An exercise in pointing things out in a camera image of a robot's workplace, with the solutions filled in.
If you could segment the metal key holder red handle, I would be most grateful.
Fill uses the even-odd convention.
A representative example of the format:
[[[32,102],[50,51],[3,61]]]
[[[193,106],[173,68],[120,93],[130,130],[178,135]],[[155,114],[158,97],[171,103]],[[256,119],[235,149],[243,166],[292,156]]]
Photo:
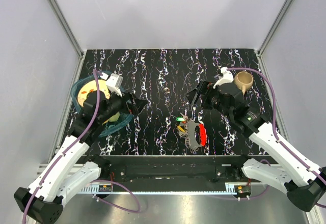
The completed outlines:
[[[194,121],[188,121],[185,126],[185,145],[192,151],[198,151],[199,148],[206,146],[207,134],[203,124]]]

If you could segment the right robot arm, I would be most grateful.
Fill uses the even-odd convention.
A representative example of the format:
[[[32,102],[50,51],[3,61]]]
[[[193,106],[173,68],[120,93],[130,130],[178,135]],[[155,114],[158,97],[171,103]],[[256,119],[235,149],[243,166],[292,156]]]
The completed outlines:
[[[300,210],[309,212],[325,194],[325,168],[310,161],[285,138],[273,132],[273,125],[259,110],[247,104],[242,91],[234,83],[216,88],[201,81],[186,94],[195,104],[202,100],[203,109],[215,109],[229,120],[231,127],[262,147],[282,169],[273,169],[246,157],[242,164],[231,169],[236,181],[245,178],[258,180],[286,194]]]

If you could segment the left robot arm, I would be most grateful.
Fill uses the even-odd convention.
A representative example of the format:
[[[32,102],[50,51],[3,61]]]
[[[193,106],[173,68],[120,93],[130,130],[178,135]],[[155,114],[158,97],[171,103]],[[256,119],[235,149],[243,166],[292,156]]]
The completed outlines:
[[[117,113],[136,116],[147,103],[147,100],[129,92],[122,96],[112,93],[109,98],[101,91],[90,92],[62,146],[46,169],[29,187],[20,187],[15,191],[14,199],[23,212],[22,222],[30,217],[38,223],[55,223],[64,206],[87,184],[94,180],[114,179],[110,161],[99,155],[91,156],[72,176],[68,174],[99,138],[109,118]]]

